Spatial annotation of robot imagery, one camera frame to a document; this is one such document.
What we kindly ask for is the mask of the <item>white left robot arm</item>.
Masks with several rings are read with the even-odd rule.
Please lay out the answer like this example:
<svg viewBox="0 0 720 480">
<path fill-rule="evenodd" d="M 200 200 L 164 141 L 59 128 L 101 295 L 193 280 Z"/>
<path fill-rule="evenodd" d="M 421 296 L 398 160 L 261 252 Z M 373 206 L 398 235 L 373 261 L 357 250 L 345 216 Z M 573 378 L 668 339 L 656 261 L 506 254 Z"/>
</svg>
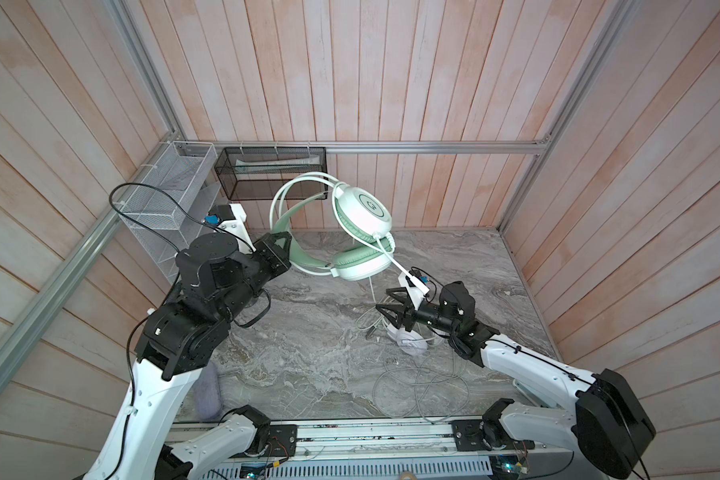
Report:
<svg viewBox="0 0 720 480">
<path fill-rule="evenodd" d="M 205 234 L 176 256 L 178 283 L 145 318 L 127 356 L 130 385 L 87 479 L 198 479 L 240 454 L 270 450 L 271 421 L 246 405 L 219 426 L 176 446 L 165 443 L 184 398 L 229 336 L 237 316 L 291 267 L 292 236 L 266 234 L 250 253 L 230 233 Z"/>
</svg>

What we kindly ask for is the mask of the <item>mint green headphones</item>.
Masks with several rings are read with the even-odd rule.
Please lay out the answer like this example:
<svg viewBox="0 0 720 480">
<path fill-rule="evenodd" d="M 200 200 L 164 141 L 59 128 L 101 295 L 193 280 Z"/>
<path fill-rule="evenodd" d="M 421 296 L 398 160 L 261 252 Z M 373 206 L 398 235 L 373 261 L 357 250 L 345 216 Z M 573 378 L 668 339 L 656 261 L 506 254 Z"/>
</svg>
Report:
<svg viewBox="0 0 720 480">
<path fill-rule="evenodd" d="M 292 187 L 303 182 L 318 183 L 323 189 L 286 208 L 287 194 Z M 392 216 L 389 210 L 370 192 L 324 172 L 298 175 L 276 191 L 269 209 L 270 231 L 289 232 L 291 217 L 321 199 L 329 201 L 336 223 L 354 244 L 334 254 L 331 259 L 323 260 L 308 254 L 296 239 L 292 239 L 289 256 L 295 269 L 311 276 L 359 281 L 373 277 L 396 263 L 396 244 L 391 234 Z"/>
</svg>

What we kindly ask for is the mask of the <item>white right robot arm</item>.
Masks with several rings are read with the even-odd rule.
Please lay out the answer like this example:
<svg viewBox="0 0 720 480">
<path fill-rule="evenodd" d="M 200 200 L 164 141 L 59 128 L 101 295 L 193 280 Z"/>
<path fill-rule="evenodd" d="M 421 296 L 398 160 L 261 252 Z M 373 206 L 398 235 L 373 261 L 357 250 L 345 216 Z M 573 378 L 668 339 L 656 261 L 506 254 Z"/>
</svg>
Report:
<svg viewBox="0 0 720 480">
<path fill-rule="evenodd" d="M 386 293 L 389 302 L 375 309 L 400 347 L 416 346 L 413 328 L 423 325 L 460 358 L 513 378 L 541 400 L 541 406 L 497 400 L 483 413 L 477 432 L 463 435 L 463 442 L 489 451 L 552 445 L 614 479 L 627 479 L 644 465 L 642 456 L 656 429 L 621 374 L 566 365 L 480 322 L 475 300 L 460 281 L 441 287 L 436 303 L 408 285 Z"/>
</svg>

